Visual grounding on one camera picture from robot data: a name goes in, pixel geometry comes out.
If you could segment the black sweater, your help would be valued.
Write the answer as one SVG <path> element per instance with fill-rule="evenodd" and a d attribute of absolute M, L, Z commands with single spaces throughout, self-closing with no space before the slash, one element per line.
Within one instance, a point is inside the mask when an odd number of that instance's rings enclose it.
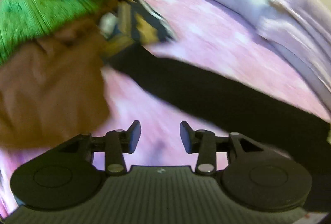
<path fill-rule="evenodd" d="M 307 209 L 330 211 L 328 122 L 240 82 L 172 58 L 158 58 L 139 44 L 106 44 L 102 55 L 157 98 L 227 132 L 288 152 L 313 178 Z"/>

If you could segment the brown garment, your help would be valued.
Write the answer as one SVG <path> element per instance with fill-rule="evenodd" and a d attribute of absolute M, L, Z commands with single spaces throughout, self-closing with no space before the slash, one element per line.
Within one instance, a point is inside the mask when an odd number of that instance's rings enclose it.
<path fill-rule="evenodd" d="M 105 43 L 96 18 L 84 17 L 25 43 L 1 67 L 1 148 L 53 147 L 109 117 Z"/>

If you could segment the navy patterned garment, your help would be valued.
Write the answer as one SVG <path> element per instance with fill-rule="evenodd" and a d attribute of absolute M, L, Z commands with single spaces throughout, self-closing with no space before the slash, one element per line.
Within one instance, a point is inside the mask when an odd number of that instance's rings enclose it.
<path fill-rule="evenodd" d="M 103 47 L 105 61 L 133 45 L 151 45 L 177 40 L 169 22 L 144 0 L 115 0 L 113 11 L 99 21 L 100 33 L 107 44 Z"/>

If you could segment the pink folded quilt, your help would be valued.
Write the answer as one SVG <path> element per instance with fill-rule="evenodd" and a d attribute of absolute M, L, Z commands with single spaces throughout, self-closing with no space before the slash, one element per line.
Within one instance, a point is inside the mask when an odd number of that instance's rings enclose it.
<path fill-rule="evenodd" d="M 330 109 L 330 10 L 320 0 L 268 0 L 256 26 Z"/>

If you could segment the green knit garment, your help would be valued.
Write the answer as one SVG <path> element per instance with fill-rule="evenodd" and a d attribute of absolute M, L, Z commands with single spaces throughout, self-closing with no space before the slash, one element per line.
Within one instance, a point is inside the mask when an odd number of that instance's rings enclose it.
<path fill-rule="evenodd" d="M 29 40 L 92 14 L 104 0 L 1 0 L 1 64 Z"/>

